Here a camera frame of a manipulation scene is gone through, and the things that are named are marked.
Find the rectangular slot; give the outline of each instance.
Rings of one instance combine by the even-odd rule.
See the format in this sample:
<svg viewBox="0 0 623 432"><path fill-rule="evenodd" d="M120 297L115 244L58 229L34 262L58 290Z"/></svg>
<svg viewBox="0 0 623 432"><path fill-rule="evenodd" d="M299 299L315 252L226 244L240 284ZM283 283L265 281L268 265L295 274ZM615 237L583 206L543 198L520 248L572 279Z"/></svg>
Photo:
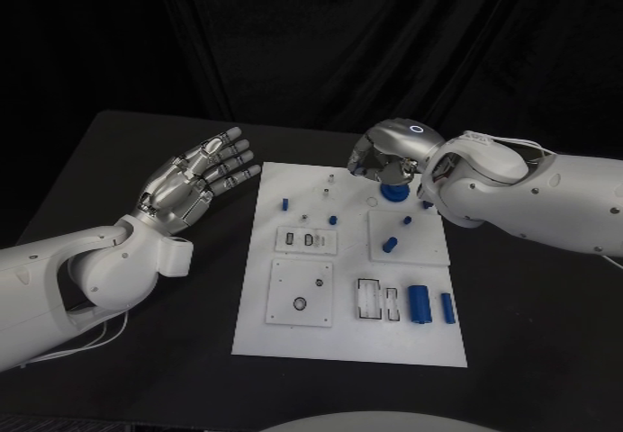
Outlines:
<svg viewBox="0 0 623 432"><path fill-rule="evenodd" d="M278 228L278 252L338 255L338 231L314 228Z"/></svg>
<svg viewBox="0 0 623 432"><path fill-rule="evenodd" d="M357 316L363 320L381 320L384 307L381 305L381 283L377 279L357 281Z"/></svg>
<svg viewBox="0 0 623 432"><path fill-rule="evenodd" d="M387 320L400 321L400 310L399 310L399 289L386 288L386 308L387 308Z"/></svg>

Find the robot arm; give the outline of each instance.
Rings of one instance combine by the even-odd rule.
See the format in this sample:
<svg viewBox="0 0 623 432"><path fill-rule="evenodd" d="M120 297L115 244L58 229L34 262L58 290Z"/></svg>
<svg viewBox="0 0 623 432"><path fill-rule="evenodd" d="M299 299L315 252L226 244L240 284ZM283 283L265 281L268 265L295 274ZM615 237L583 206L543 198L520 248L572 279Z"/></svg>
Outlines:
<svg viewBox="0 0 623 432"><path fill-rule="evenodd" d="M488 221L523 239L623 257L623 161L556 155L533 141L472 131L445 142L432 128L403 119L381 122L364 139L368 149L416 167L419 196L458 225L475 228ZM361 166L364 139L350 159L351 172L403 185L415 178L413 169L394 175L392 164L383 170ZM501 140L537 148L539 157L524 158Z"/></svg>
<svg viewBox="0 0 623 432"><path fill-rule="evenodd" d="M205 214L213 199L260 173L233 171L255 158L234 128L175 157L148 181L132 214L100 227L0 251L0 371L22 364L151 295L159 274L190 273L193 243L175 234ZM67 311L58 271L94 306Z"/></svg>

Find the small blue block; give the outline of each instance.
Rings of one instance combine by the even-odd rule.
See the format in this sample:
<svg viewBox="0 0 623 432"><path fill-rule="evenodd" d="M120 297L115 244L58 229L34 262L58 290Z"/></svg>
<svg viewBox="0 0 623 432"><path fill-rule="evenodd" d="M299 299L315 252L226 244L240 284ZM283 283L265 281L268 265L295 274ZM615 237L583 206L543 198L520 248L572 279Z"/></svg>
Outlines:
<svg viewBox="0 0 623 432"><path fill-rule="evenodd" d="M403 184L402 186L392 186L390 184L381 184L381 195L393 202L400 203L407 200L410 196L410 185Z"/></svg>
<svg viewBox="0 0 623 432"><path fill-rule="evenodd" d="M446 323L455 324L458 321L455 320L455 310L452 309L452 296L449 292L442 294L442 304L445 306Z"/></svg>
<svg viewBox="0 0 623 432"><path fill-rule="evenodd" d="M392 237L386 241L386 244L383 245L383 252L390 253L393 249L397 247L397 244L399 244L399 239L396 237Z"/></svg>
<svg viewBox="0 0 623 432"><path fill-rule="evenodd" d="M409 288L409 309L412 312L412 322L417 322L419 324L433 322L429 287L426 285L413 285Z"/></svg>

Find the blue object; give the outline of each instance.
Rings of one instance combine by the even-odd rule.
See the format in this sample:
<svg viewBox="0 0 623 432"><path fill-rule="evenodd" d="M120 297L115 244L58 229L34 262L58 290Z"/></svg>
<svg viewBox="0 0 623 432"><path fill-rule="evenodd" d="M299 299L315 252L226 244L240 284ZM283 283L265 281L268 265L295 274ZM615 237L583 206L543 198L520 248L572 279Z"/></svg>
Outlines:
<svg viewBox="0 0 623 432"><path fill-rule="evenodd" d="M409 288L409 309L412 312L412 322L417 322L419 324L433 322L429 287L426 285L413 285Z"/></svg>
<svg viewBox="0 0 623 432"><path fill-rule="evenodd" d="M390 184L381 184L381 195L393 202L400 203L407 200L410 196L410 185L403 184L402 186L392 186Z"/></svg>
<svg viewBox="0 0 623 432"><path fill-rule="evenodd" d="M383 252L390 253L393 249L397 247L397 244L399 244L399 239L396 237L392 237L386 241L386 244L383 245Z"/></svg>
<svg viewBox="0 0 623 432"><path fill-rule="evenodd" d="M445 306L446 323L455 324L458 321L455 320L455 309L452 309L452 296L449 292L442 294L442 304Z"/></svg>

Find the black curtain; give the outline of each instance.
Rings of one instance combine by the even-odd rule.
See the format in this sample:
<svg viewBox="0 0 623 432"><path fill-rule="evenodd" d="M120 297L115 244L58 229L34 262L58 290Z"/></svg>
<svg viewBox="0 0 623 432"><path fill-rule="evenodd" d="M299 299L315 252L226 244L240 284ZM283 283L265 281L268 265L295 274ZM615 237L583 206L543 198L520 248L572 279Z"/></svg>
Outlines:
<svg viewBox="0 0 623 432"><path fill-rule="evenodd" d="M410 117L621 155L618 0L165 0L213 118L363 132Z"/></svg>

